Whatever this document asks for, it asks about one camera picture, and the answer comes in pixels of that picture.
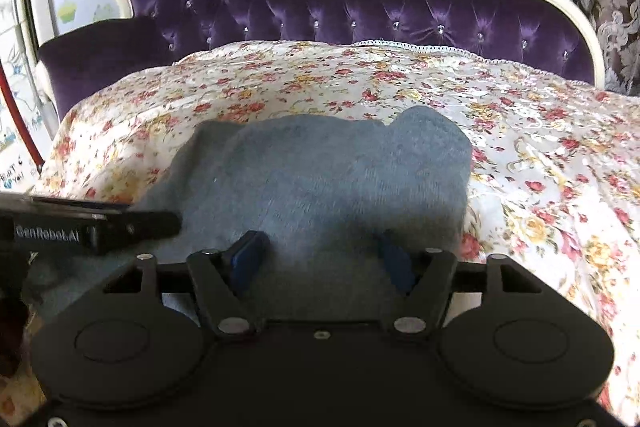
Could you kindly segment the grey argyle sweater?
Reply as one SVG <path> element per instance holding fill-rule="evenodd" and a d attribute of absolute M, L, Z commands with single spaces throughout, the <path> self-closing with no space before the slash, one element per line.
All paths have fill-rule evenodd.
<path fill-rule="evenodd" d="M 206 121 L 137 202 L 178 213 L 181 232 L 142 249 L 180 262 L 261 231 L 270 248 L 243 296 L 248 309 L 285 320 L 391 317 L 404 296 L 378 257 L 378 236 L 408 253 L 456 251 L 471 167 L 463 131 L 423 106 L 390 124 Z"/>

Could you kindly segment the red stick vacuum cleaner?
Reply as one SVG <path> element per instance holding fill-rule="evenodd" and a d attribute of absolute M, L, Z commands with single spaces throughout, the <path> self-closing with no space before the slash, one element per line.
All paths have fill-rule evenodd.
<path fill-rule="evenodd" d="M 0 89 L 3 96 L 3 100 L 6 102 L 6 108 L 8 109 L 11 118 L 13 120 L 13 124 L 17 130 L 18 135 L 21 137 L 22 141 L 25 144 L 26 150 L 29 153 L 30 158 L 34 162 L 36 169 L 38 172 L 41 172 L 42 167 L 44 165 L 44 160 L 35 144 L 30 132 L 25 124 L 25 121 L 22 117 L 20 110 L 17 107 L 15 102 L 15 98 L 13 96 L 11 87 L 9 85 L 8 78 L 6 78 L 6 73 L 4 72 L 3 66 L 0 65 Z"/>

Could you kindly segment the floral bed sheet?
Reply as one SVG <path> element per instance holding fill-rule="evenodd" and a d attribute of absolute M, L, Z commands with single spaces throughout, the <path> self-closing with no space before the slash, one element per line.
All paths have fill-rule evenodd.
<path fill-rule="evenodd" d="M 40 194 L 134 202 L 206 120 L 393 121 L 429 107 L 472 144 L 458 249 L 507 254 L 597 320 L 602 404 L 639 418 L 639 102 L 514 62 L 376 42 L 235 43 L 141 66 L 63 119 Z"/>

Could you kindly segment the purple tufted chaise sofa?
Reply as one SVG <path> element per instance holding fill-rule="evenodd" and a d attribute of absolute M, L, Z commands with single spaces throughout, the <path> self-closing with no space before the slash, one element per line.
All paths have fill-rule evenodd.
<path fill-rule="evenodd" d="M 449 46 L 593 87 L 603 53 L 570 0 L 115 0 L 119 16 L 43 43 L 58 113 L 132 72 L 245 40 Z"/>

